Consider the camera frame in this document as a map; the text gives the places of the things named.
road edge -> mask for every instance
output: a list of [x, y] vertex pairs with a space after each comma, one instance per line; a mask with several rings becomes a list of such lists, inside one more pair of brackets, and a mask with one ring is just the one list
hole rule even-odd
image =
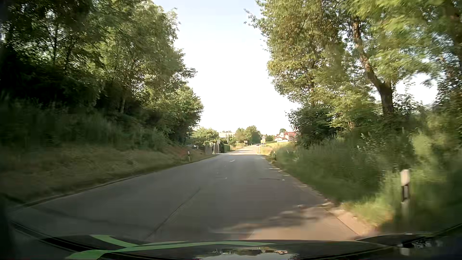
[[[265, 156], [266, 159], [273, 165], [276, 165], [277, 167], [281, 168], [282, 171], [284, 171], [287, 174], [290, 174], [290, 172], [287, 172], [284, 170], [283, 166], [281, 164], [278, 164], [277, 161], [273, 161], [271, 156], [268, 155], [262, 155]], [[358, 238], [363, 238], [363, 237], [368, 237], [372, 235], [378, 235], [378, 230], [377, 227], [358, 218], [355, 216], [352, 212], [349, 212], [345, 209], [342, 209], [341, 206], [336, 206], [336, 203], [332, 201], [331, 199], [327, 198], [324, 196], [322, 193], [319, 191], [313, 189], [309, 184], [302, 182], [300, 179], [297, 177], [293, 176], [290, 174], [293, 178], [298, 180], [301, 184], [307, 185], [307, 188], [309, 188], [309, 191], [307, 191], [309, 194], [313, 196], [319, 196], [321, 198], [324, 198], [324, 201], [326, 201], [324, 204], [318, 205], [318, 207], [323, 208], [327, 213], [333, 215], [336, 217], [340, 222], [342, 222], [347, 228], [349, 228], [351, 231], [353, 231], [356, 235], [358, 235]]]

green stripe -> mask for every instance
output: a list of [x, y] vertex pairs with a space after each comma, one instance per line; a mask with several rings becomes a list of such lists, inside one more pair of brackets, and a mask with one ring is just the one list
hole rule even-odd
[[125, 242], [125, 241], [121, 241], [121, 240], [118, 240], [118, 239], [115, 239], [109, 235], [90, 235], [96, 239], [99, 239], [101, 241], [104, 241], [104, 242], [107, 242], [107, 243], [111, 243], [111, 244], [114, 244], [114, 245], [118, 245], [118, 246], [121, 246], [121, 247], [124, 247], [124, 248], [131, 248], [131, 247], [136, 247], [138, 246], [137, 244], [132, 244], [132, 243], [128, 243], [128, 242]]
[[273, 243], [260, 243], [260, 242], [247, 242], [247, 241], [218, 241], [218, 242], [199, 242], [199, 243], [186, 243], [186, 244], [170, 244], [170, 245], [157, 245], [157, 246], [138, 246], [131, 248], [122, 248], [118, 250], [87, 250], [83, 252], [73, 253], [66, 257], [70, 260], [97, 260], [103, 254], [106, 253], [121, 253], [121, 252], [134, 252], [144, 250], [156, 250], [156, 249], [169, 249], [169, 248], [186, 248], [195, 246], [208, 246], [208, 245], [235, 245], [235, 246], [265, 246], [273, 245]]
[[163, 245], [163, 244], [174, 244], [174, 243], [183, 243], [183, 242], [188, 242], [188, 241], [166, 241], [166, 242], [155, 242], [155, 243], [142, 244], [142, 245], [140, 245], [140, 246], [150, 246], [150, 245]]

house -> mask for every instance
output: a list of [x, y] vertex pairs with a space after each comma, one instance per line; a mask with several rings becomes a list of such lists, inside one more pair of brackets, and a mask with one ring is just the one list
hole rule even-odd
[[289, 142], [295, 140], [295, 132], [284, 132], [279, 133], [274, 137], [274, 140], [277, 142]]
[[218, 136], [220, 138], [228, 138], [228, 136], [234, 136], [236, 134], [236, 132], [221, 132], [221, 133], [218, 133]]

asphalt road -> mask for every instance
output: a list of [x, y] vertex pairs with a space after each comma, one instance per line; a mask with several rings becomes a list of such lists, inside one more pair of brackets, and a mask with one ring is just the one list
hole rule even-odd
[[220, 154], [15, 210], [10, 217], [50, 236], [143, 241], [356, 236], [317, 207], [323, 198], [255, 152], [252, 146]]

car hood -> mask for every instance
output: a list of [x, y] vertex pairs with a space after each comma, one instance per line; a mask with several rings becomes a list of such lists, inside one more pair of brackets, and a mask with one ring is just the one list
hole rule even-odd
[[425, 235], [383, 235], [356, 241], [315, 240], [234, 240], [234, 241], [161, 241], [146, 242], [111, 235], [76, 235], [47, 237], [35, 240], [28, 248], [30, 255], [37, 256], [37, 241], [54, 247], [46, 255], [41, 248], [41, 258], [98, 260], [98, 259], [204, 259], [204, 260], [295, 260], [339, 256], [358, 256], [361, 259], [389, 256], [399, 258], [402, 253], [397, 244], [421, 239]]

